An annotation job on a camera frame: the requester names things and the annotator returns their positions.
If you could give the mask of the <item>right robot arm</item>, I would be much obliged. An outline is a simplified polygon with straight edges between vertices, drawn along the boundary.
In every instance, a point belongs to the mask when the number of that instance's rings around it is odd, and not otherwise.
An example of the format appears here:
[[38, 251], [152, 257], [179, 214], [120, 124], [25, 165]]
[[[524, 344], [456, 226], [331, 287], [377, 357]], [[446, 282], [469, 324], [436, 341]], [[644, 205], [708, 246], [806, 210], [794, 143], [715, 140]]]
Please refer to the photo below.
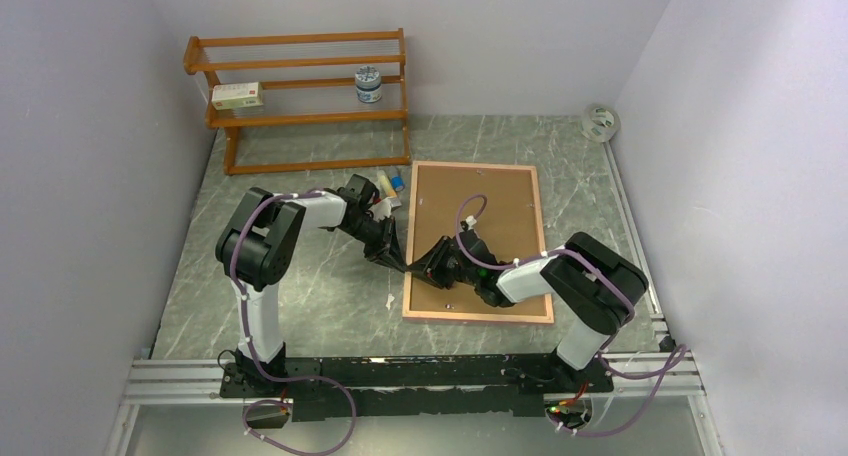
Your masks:
[[507, 262], [497, 259], [475, 230], [465, 229], [441, 238], [406, 272], [438, 289], [465, 284], [495, 308], [558, 297], [577, 318], [549, 366], [551, 381], [564, 391], [587, 379], [590, 362], [633, 319], [649, 289], [641, 269], [585, 232], [552, 250]]

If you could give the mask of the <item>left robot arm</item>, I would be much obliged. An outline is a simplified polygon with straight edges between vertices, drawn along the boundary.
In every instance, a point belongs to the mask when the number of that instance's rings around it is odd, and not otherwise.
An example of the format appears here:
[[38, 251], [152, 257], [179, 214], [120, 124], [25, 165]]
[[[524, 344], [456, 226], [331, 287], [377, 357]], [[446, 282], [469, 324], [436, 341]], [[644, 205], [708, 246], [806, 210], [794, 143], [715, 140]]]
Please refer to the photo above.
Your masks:
[[340, 230], [362, 243], [366, 260], [405, 272], [395, 220], [377, 218], [379, 195], [355, 174], [340, 188], [277, 194], [253, 187], [244, 195], [215, 247], [238, 301], [241, 336], [237, 366], [262, 396], [277, 394], [288, 378], [278, 316], [279, 284], [304, 230]]

